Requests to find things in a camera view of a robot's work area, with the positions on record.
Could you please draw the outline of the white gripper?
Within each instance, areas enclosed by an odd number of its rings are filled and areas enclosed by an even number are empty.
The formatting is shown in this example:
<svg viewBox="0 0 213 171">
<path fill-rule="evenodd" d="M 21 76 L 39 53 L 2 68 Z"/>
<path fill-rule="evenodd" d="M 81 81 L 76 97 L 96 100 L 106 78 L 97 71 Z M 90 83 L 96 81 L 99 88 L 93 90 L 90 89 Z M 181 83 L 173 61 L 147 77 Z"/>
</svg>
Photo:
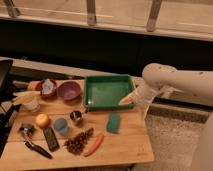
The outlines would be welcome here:
<svg viewBox="0 0 213 171">
<path fill-rule="evenodd" d="M 154 98 L 158 95 L 158 92 L 147 84 L 142 84 L 138 86 L 133 92 L 132 95 L 127 95 L 119 101 L 120 105 L 127 105 L 134 102 L 136 105 L 141 108 L 149 107 L 154 100 Z"/>
</svg>

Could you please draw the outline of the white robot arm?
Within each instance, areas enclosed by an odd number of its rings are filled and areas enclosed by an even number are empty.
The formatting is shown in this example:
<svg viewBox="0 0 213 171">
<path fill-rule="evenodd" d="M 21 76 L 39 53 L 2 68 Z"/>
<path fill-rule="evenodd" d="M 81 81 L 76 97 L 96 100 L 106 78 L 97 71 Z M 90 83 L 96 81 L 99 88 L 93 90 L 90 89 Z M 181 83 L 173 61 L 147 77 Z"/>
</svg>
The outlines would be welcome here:
<svg viewBox="0 0 213 171">
<path fill-rule="evenodd" d="M 213 102 L 213 71 L 178 70 L 169 65 L 150 63 L 142 71 L 141 84 L 122 98 L 120 104 L 134 103 L 147 110 L 166 87 Z M 213 112 L 205 123 L 190 171 L 213 171 Z"/>
</svg>

